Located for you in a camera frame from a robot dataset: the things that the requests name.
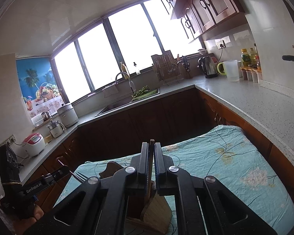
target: faucet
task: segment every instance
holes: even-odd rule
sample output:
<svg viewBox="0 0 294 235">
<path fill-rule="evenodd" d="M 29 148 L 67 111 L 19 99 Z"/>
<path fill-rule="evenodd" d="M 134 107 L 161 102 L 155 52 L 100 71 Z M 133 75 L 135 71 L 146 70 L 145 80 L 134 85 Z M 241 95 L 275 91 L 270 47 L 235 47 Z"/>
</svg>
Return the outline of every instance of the faucet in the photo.
<svg viewBox="0 0 294 235">
<path fill-rule="evenodd" d="M 129 87 L 131 88 L 132 93 L 134 93 L 134 92 L 136 91 L 136 87 L 135 87 L 135 85 L 134 85 L 134 82 L 131 81 L 131 77 L 129 76 L 129 74 L 127 74 L 127 73 L 124 72 L 124 71 L 119 72 L 119 73 L 115 76 L 115 84 L 116 84 L 116 85 L 118 84 L 118 79 L 117 79 L 117 78 L 118 78 L 118 75 L 120 75 L 120 74 L 125 74 L 125 75 L 128 76 L 128 79 L 129 79 Z"/>
</svg>

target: bottle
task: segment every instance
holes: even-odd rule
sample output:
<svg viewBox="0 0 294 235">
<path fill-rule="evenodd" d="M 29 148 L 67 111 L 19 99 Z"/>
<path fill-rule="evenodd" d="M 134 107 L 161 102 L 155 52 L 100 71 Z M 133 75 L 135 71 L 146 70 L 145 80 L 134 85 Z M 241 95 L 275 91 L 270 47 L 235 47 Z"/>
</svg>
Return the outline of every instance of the bottle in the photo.
<svg viewBox="0 0 294 235">
<path fill-rule="evenodd" d="M 121 70 L 122 70 L 123 72 L 126 72 L 126 73 L 129 75 L 129 71 L 128 71 L 126 65 L 125 65 L 123 62 L 120 62 L 120 64 L 121 64 Z M 128 77 L 127 75 L 125 75 L 125 74 L 124 74 L 124 77 L 125 77 L 126 80 L 129 79 L 129 77 Z"/>
<path fill-rule="evenodd" d="M 256 53 L 253 48 L 249 49 L 249 57 L 251 61 L 251 67 L 256 68 L 257 67 L 257 59 L 256 59 Z"/>
<path fill-rule="evenodd" d="M 256 53 L 255 57 L 256 57 L 256 60 L 257 60 L 257 69 L 261 70 L 260 59 L 259 59 L 256 43 L 254 43 L 254 47 L 255 47 L 255 53 Z"/>
<path fill-rule="evenodd" d="M 243 49 L 241 49 L 241 52 L 242 52 L 242 64 L 243 64 L 243 67 L 250 67 L 250 56 L 247 53 L 247 49 L 243 48 Z"/>
<path fill-rule="evenodd" d="M 136 75 L 139 75 L 140 74 L 140 69 L 137 68 L 137 64 L 134 62 L 134 67 L 135 67 L 135 70 L 136 70 Z"/>
</svg>

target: metal bolt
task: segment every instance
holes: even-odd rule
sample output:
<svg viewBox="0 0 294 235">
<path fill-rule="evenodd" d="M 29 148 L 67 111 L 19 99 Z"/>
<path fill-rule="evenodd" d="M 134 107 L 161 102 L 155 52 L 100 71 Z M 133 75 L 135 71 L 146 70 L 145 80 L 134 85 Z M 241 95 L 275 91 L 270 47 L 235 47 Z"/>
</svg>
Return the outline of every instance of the metal bolt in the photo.
<svg viewBox="0 0 294 235">
<path fill-rule="evenodd" d="M 133 173 L 133 172 L 135 171 L 135 168 L 132 167 L 132 166 L 129 166 L 129 167 L 127 167 L 127 168 L 125 169 L 125 171 L 126 171 L 127 173 Z"/>
<path fill-rule="evenodd" d="M 214 182 L 216 182 L 216 178 L 213 177 L 213 176 L 207 176 L 207 177 L 206 177 L 206 181 L 207 181 L 208 183 L 214 183 Z"/>
<path fill-rule="evenodd" d="M 88 183 L 89 184 L 96 184 L 96 183 L 98 183 L 98 178 L 96 178 L 96 177 L 90 177 L 88 179 Z"/>
<path fill-rule="evenodd" d="M 177 171 L 179 171 L 179 167 L 177 167 L 177 166 L 170 166 L 169 167 L 169 171 L 171 171 L 171 172 L 177 172 Z"/>
</svg>

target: ceiling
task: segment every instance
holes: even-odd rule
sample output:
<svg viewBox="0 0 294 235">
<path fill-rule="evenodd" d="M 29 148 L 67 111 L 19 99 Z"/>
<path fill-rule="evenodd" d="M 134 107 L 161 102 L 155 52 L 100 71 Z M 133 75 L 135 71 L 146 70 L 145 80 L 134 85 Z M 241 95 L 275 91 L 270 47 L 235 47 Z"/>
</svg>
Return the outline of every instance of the ceiling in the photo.
<svg viewBox="0 0 294 235">
<path fill-rule="evenodd" d="M 0 55 L 52 54 L 96 18 L 137 0 L 14 0 L 0 19 Z"/>
</svg>

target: speckled white countertop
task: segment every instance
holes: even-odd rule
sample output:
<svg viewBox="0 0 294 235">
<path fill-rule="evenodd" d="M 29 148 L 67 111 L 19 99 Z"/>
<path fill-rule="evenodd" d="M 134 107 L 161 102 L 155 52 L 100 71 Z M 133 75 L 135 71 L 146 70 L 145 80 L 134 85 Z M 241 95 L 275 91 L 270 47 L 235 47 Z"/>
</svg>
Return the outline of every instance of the speckled white countertop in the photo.
<svg viewBox="0 0 294 235">
<path fill-rule="evenodd" d="M 160 93 L 155 96 L 130 103 L 105 114 L 96 116 L 103 110 L 101 108 L 80 117 L 78 123 L 68 128 L 60 137 L 53 139 L 39 155 L 29 158 L 20 170 L 22 183 L 25 183 L 44 160 L 78 127 L 194 87 L 244 118 L 278 147 L 294 165 L 294 99 L 263 88 L 258 83 L 229 82 L 226 76 L 213 79 L 197 76 L 178 84 L 160 87 Z"/>
</svg>

